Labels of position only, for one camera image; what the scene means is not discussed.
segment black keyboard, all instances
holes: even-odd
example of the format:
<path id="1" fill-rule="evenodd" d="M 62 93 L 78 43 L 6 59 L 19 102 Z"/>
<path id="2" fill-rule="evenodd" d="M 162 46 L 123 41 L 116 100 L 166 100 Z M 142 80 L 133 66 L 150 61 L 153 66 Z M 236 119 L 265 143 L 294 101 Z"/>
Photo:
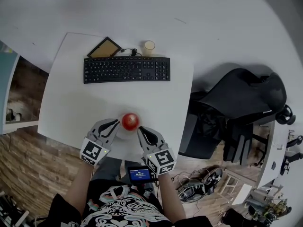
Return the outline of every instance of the black keyboard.
<path id="1" fill-rule="evenodd" d="M 170 81 L 170 59 L 165 57 L 100 57 L 84 59 L 84 83 L 113 81 Z"/>

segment blue screen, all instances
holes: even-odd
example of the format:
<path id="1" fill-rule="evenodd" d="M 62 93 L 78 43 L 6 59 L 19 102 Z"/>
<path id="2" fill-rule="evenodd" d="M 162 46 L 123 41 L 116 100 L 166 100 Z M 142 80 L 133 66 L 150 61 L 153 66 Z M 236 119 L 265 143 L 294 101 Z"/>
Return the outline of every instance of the blue screen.
<path id="1" fill-rule="evenodd" d="M 130 177 L 132 180 L 137 181 L 137 180 L 146 180 L 150 179 L 150 172 L 148 169 L 139 169 L 139 170 L 130 170 Z"/>

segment keyboard key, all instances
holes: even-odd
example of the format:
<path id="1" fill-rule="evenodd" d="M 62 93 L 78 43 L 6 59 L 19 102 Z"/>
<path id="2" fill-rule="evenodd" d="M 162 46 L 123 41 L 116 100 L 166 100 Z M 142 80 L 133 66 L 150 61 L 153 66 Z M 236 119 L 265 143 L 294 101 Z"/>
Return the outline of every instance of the keyboard key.
<path id="1" fill-rule="evenodd" d="M 123 78 L 100 78 L 100 81 L 122 81 Z"/>

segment white desk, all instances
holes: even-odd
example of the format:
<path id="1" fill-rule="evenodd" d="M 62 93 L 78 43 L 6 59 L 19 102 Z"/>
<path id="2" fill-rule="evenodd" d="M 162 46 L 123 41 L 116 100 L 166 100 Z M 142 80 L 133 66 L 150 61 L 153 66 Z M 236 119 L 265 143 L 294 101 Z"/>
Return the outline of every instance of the white desk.
<path id="1" fill-rule="evenodd" d="M 178 155 L 193 78 L 190 58 L 170 57 L 171 82 L 110 82 L 83 84 L 83 59 L 103 38 L 68 33 L 46 84 L 38 132 L 81 148 L 95 122 L 137 112 L 142 125 L 159 131 Z M 139 48 L 115 41 L 125 48 Z M 115 138 L 108 156 L 140 162 L 143 150 L 137 136 Z"/>
<path id="2" fill-rule="evenodd" d="M 225 169 L 225 172 L 256 188 L 266 185 L 276 179 L 280 174 L 286 152 L 287 139 L 288 127 L 286 125 L 281 125 L 276 121 L 272 122 L 268 138 L 267 153 L 257 181 L 253 181 L 229 169 Z M 276 167 L 273 170 L 272 165 L 274 162 L 276 163 Z"/>

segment red apple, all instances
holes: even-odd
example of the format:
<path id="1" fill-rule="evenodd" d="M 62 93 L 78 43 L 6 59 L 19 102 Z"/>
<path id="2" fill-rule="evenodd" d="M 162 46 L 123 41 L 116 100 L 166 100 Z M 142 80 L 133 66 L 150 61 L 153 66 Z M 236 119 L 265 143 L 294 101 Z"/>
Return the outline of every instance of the red apple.
<path id="1" fill-rule="evenodd" d="M 122 118 L 122 125 L 127 131 L 134 131 L 140 124 L 139 117 L 133 113 L 127 113 Z"/>

